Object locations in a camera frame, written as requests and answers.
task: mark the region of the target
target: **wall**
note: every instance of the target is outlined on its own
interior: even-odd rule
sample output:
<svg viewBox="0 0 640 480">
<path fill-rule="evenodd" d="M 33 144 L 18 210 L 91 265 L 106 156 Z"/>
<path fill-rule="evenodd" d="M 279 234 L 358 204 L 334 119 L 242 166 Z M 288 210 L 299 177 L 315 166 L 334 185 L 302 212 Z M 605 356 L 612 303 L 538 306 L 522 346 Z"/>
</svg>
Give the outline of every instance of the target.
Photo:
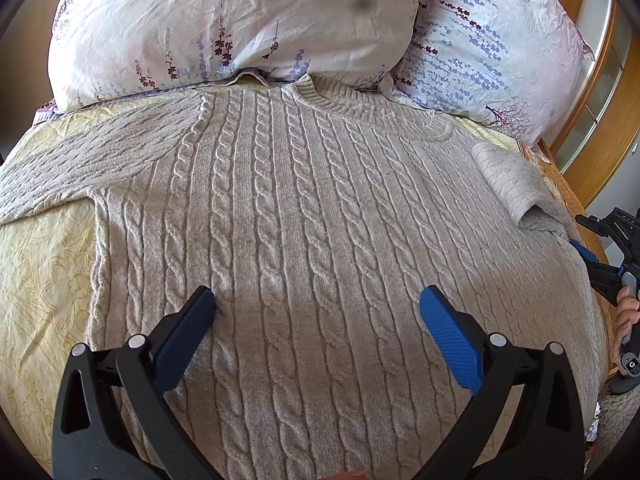
<svg viewBox="0 0 640 480">
<path fill-rule="evenodd" d="M 31 126 L 53 94 L 47 75 L 51 24 L 59 0 L 25 0 L 0 39 L 0 153 Z"/>
<path fill-rule="evenodd" d="M 636 136 L 631 150 L 622 160 L 616 173 L 587 208 L 588 215 L 598 218 L 611 213 L 613 208 L 635 215 L 640 208 L 640 134 Z M 611 265 L 622 263 L 622 252 L 612 243 L 610 238 L 602 240 L 605 252 Z"/>
</svg>

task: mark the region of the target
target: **ribbed neckline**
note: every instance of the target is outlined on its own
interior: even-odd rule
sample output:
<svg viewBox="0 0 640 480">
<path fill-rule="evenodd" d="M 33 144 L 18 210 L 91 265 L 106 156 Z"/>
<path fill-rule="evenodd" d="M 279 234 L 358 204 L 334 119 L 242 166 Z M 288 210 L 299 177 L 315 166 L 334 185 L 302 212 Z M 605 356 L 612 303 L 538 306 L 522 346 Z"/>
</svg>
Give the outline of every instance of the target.
<svg viewBox="0 0 640 480">
<path fill-rule="evenodd" d="M 285 90 L 314 110 L 384 128 L 396 135 L 402 129 L 404 133 L 424 140 L 445 140 L 451 136 L 452 124 L 446 115 L 433 110 L 416 110 L 380 94 L 359 92 L 335 79 L 305 74 Z"/>
</svg>

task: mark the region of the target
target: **cable knit pattern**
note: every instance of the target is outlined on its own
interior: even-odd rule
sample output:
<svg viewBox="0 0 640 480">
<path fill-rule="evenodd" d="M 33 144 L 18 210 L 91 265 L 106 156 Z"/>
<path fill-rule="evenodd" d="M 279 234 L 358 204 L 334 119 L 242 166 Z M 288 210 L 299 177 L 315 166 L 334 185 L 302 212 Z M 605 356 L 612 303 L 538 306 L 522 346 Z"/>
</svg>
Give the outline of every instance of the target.
<svg viewBox="0 0 640 480">
<path fill-rule="evenodd" d="M 0 172 L 0 224 L 94 200 L 94 349 L 212 288 L 213 329 L 166 398 L 225 478 L 405 479 L 468 399 L 420 318 L 424 286 L 519 345 L 564 344 L 586 419 L 607 371 L 560 210 L 536 172 L 503 178 L 516 161 L 475 143 L 446 115 L 308 75 L 185 89 Z"/>
</svg>

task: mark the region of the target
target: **glass pane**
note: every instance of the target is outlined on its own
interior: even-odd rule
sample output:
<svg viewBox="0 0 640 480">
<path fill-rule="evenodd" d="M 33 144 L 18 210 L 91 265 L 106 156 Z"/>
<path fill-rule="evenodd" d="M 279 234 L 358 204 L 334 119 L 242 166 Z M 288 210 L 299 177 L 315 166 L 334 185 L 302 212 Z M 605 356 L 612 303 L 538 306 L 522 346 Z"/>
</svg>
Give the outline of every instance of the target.
<svg viewBox="0 0 640 480">
<path fill-rule="evenodd" d="M 560 171 L 565 171 L 569 167 L 595 126 L 596 123 L 591 114 L 584 108 L 578 115 L 578 120 L 575 121 L 574 129 L 571 130 L 556 153 L 556 164 Z"/>
<path fill-rule="evenodd" d="M 620 64 L 618 63 L 618 57 L 613 50 L 609 50 L 607 53 L 607 59 L 602 67 L 602 71 L 598 75 L 596 85 L 587 100 L 587 104 L 589 105 L 594 117 L 599 118 L 602 114 L 609 96 L 613 93 L 616 86 L 620 71 L 621 69 Z"/>
<path fill-rule="evenodd" d="M 631 37 L 633 36 L 633 30 L 631 24 L 626 18 L 622 9 L 618 8 L 618 14 L 616 15 L 616 27 L 613 29 L 613 48 L 616 49 L 616 54 L 622 66 L 625 65 L 626 55 L 629 53 L 629 47 L 631 46 Z"/>
</svg>

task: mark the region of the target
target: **white floral pillow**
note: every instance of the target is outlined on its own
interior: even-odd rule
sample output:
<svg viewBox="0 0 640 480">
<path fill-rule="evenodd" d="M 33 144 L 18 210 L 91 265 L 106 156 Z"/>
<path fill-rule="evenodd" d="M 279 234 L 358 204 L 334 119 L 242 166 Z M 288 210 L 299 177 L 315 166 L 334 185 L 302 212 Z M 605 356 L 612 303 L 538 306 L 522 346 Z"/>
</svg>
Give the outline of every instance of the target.
<svg viewBox="0 0 640 480">
<path fill-rule="evenodd" d="M 585 56 L 557 0 L 420 0 L 411 45 L 380 89 L 533 146 L 564 124 Z"/>
<path fill-rule="evenodd" d="M 60 0 L 49 78 L 60 111 L 257 68 L 371 88 L 404 54 L 418 0 Z"/>
</svg>

